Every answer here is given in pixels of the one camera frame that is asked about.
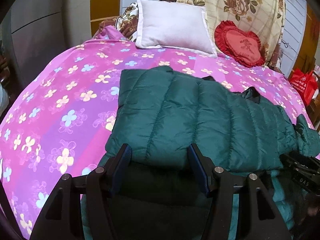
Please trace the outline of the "dark green puffer jacket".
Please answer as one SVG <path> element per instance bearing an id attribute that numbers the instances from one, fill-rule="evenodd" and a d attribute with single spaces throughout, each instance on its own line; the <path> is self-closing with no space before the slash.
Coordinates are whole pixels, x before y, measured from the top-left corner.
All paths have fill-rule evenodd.
<path id="1" fill-rule="evenodd" d="M 302 215 L 304 194 L 279 157 L 319 153 L 319 135 L 305 116 L 292 122 L 283 107 L 254 87 L 231 92 L 211 77 L 170 67 L 121 72 L 116 120 L 100 163 L 123 144 L 132 148 L 132 164 L 112 209 L 122 239 L 201 237 L 210 200 L 189 169 L 190 144 L 234 175 L 270 174 L 273 199 L 288 229 Z"/>

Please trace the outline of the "red shopping bag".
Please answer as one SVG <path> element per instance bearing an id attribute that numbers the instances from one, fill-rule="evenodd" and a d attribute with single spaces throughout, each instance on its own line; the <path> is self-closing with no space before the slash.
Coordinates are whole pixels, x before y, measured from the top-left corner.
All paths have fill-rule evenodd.
<path id="1" fill-rule="evenodd" d="M 298 92 L 306 106 L 310 105 L 319 94 L 318 77 L 313 70 L 303 73 L 298 68 L 294 69 L 290 74 L 289 83 Z"/>

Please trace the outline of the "pink floral bed sheet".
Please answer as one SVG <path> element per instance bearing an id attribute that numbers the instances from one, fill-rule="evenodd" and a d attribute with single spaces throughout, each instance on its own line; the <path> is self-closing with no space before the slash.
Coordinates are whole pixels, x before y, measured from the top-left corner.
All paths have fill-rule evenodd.
<path id="1" fill-rule="evenodd" d="M 96 168 L 112 131 L 121 71 L 170 66 L 196 77 L 212 76 L 231 91 L 254 86 L 283 107 L 292 121 L 306 114 L 285 77 L 171 48 L 138 49 L 113 27 L 61 53 L 18 96 L 1 123 L 1 181 L 24 238 L 57 180 Z"/>

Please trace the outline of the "red heart-shaped cushion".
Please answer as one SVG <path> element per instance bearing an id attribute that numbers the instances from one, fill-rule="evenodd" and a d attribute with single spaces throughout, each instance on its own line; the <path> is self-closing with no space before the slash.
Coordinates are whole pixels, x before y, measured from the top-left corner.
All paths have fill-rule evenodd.
<path id="1" fill-rule="evenodd" d="M 232 21 L 222 21 L 216 27 L 214 41 L 222 53 L 247 68 L 262 66 L 265 62 L 259 37 L 252 31 L 239 29 Z"/>

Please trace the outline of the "cream rose-print quilt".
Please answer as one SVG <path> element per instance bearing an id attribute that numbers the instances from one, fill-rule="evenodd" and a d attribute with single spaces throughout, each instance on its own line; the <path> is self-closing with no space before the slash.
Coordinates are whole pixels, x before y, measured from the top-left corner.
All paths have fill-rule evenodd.
<path id="1" fill-rule="evenodd" d="M 205 7 L 211 37 L 222 21 L 232 21 L 239 29 L 254 32 L 260 39 L 260 51 L 267 64 L 279 49 L 285 23 L 285 0 L 177 1 Z"/>

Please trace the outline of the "white square pillow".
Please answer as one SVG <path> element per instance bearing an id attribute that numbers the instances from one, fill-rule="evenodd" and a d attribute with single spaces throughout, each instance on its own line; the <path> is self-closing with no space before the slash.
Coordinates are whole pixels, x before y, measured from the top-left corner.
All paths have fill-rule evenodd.
<path id="1" fill-rule="evenodd" d="M 177 2 L 138 0 L 135 44 L 140 49 L 175 48 L 217 57 L 206 9 Z"/>

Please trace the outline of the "grey refrigerator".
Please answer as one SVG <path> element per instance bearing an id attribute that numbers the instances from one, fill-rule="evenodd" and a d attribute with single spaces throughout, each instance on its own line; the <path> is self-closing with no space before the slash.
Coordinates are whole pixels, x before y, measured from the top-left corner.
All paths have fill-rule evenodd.
<path id="1" fill-rule="evenodd" d="M 66 49 L 62 0 L 16 0 L 2 23 L 3 45 L 25 88 Z"/>

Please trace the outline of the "brown floral folded blanket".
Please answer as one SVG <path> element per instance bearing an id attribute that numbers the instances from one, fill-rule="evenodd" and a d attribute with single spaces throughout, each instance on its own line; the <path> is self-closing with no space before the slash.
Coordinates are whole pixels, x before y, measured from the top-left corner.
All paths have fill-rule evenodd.
<path id="1" fill-rule="evenodd" d="M 135 42 L 139 18 L 138 2 L 131 3 L 120 16 L 108 17 L 99 24 L 94 39 Z"/>

